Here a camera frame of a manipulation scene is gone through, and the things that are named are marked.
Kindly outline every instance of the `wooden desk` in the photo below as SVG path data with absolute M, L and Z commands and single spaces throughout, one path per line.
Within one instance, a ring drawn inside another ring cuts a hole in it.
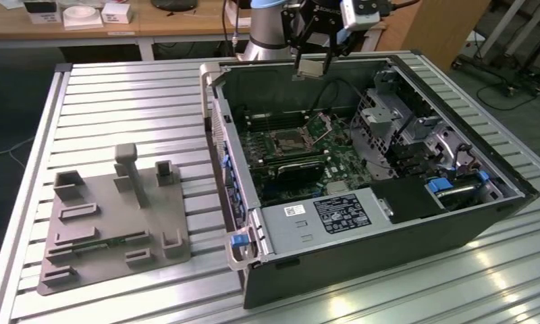
M 136 44 L 144 61 L 154 61 L 154 43 L 222 41 L 222 0 L 198 0 L 195 11 L 168 16 L 151 0 L 131 0 L 131 24 L 106 24 L 103 28 L 66 31 L 63 24 L 32 24 L 24 8 L 7 10 L 0 5 L 0 48 L 66 47 Z M 235 27 L 227 20 L 228 35 Z M 248 29 L 240 28 L 240 39 Z
M 138 10 L 139 1 L 131 0 L 132 9 Z M 7 10 L 0 4 L 0 40 L 4 39 L 56 39 L 56 38 L 90 38 L 110 37 L 108 33 L 130 32 L 138 33 L 140 29 L 139 17 L 131 24 L 106 24 L 104 28 L 87 30 L 64 30 L 63 24 L 34 24 L 30 21 L 24 8 Z

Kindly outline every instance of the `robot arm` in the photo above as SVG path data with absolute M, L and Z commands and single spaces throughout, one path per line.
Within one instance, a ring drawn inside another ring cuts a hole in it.
M 299 74 L 320 77 L 328 71 L 332 58 L 351 53 L 382 18 L 421 0 L 396 5 L 391 0 L 288 1 L 252 0 L 251 42 L 239 59 L 290 59 L 295 53 Z M 315 72 L 304 73 L 302 55 L 320 47 L 328 48 L 324 64 L 312 67 Z
M 314 35 L 315 44 L 324 39 L 328 47 L 323 74 L 328 71 L 334 57 L 348 55 L 364 34 L 387 17 L 392 10 L 414 5 L 421 0 L 392 5 L 390 0 L 303 0 L 300 4 L 286 5 L 282 14 L 284 39 L 296 50 L 295 68 L 299 68 L 303 53 L 307 52 Z

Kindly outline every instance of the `power supply label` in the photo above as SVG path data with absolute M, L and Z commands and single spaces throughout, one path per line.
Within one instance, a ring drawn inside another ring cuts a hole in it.
M 355 194 L 315 201 L 315 207 L 330 234 L 372 224 Z

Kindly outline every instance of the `aluminum table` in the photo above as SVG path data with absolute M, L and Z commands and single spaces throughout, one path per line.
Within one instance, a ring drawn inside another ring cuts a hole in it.
M 423 56 L 396 53 L 540 191 L 540 158 Z M 0 253 L 0 323 L 540 323 L 540 198 L 463 248 L 243 309 L 202 125 L 208 61 L 60 66 Z M 55 173 L 112 173 L 123 142 L 138 167 L 180 167 L 192 259 L 40 296 Z

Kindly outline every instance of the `blue latch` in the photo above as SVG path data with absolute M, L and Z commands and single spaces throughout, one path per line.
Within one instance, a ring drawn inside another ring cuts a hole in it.
M 239 248 L 242 246 L 247 246 L 251 243 L 251 239 L 248 238 L 248 234 L 236 234 L 231 237 L 231 246 L 232 248 Z
M 232 167 L 232 161 L 231 161 L 231 156 L 227 154 L 224 155 L 223 159 L 223 167 Z
M 447 178 L 433 179 L 429 182 L 429 187 L 434 193 L 454 188 Z
M 490 180 L 490 175 L 486 171 L 479 171 L 478 172 L 478 177 L 481 178 L 482 182 L 487 182 Z

